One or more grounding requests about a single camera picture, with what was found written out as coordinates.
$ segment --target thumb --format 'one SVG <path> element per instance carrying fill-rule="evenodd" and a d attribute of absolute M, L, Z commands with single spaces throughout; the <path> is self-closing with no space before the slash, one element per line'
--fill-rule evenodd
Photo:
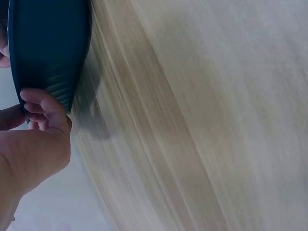
<path fill-rule="evenodd" d="M 22 125 L 26 117 L 20 105 L 0 110 L 0 131 L 11 130 Z"/>

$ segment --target light wooden surface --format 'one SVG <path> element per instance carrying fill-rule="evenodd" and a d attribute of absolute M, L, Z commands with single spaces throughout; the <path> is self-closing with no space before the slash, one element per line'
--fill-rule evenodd
<path fill-rule="evenodd" d="M 114 230 L 308 230 L 308 2 L 93 9 L 72 116 Z"/>

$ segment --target wooden table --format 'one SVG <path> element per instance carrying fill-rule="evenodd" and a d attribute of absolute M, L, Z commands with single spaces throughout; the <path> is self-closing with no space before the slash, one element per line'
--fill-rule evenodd
<path fill-rule="evenodd" d="M 74 133 L 114 230 L 308 230 L 308 2 L 92 4 Z"/>

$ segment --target dark teal bowl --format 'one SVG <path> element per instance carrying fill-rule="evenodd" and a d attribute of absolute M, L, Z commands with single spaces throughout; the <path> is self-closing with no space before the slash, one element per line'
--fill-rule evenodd
<path fill-rule="evenodd" d="M 11 0 L 8 42 L 22 88 L 47 90 L 70 111 L 91 37 L 89 0 Z"/>

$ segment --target finger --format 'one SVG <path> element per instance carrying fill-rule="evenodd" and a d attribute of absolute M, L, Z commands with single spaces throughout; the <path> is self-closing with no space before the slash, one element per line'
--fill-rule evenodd
<path fill-rule="evenodd" d="M 31 112 L 27 112 L 26 116 L 32 122 L 43 122 L 46 119 L 43 114 L 36 114 Z"/>
<path fill-rule="evenodd" d="M 39 130 L 38 124 L 38 122 L 30 121 L 28 124 L 28 130 Z"/>
<path fill-rule="evenodd" d="M 11 66 L 10 59 L 0 53 L 0 68 L 9 68 Z"/>
<path fill-rule="evenodd" d="M 22 125 L 26 120 L 19 105 L 0 111 L 0 130 L 11 130 Z"/>
<path fill-rule="evenodd" d="M 39 114 L 45 113 L 42 107 L 36 103 L 25 103 L 25 109 L 31 113 L 39 113 Z"/>
<path fill-rule="evenodd" d="M 47 129 L 49 128 L 49 127 L 48 127 L 48 120 L 47 120 L 47 119 L 45 119 L 45 120 L 42 121 L 42 122 L 39 122 L 38 124 L 39 124 L 39 129 L 40 129 L 41 131 L 47 131 Z"/>
<path fill-rule="evenodd" d="M 45 90 L 23 89 L 21 98 L 27 103 L 36 103 L 45 111 L 44 115 L 48 119 L 49 128 L 56 129 L 69 135 L 66 113 L 62 105 Z"/>

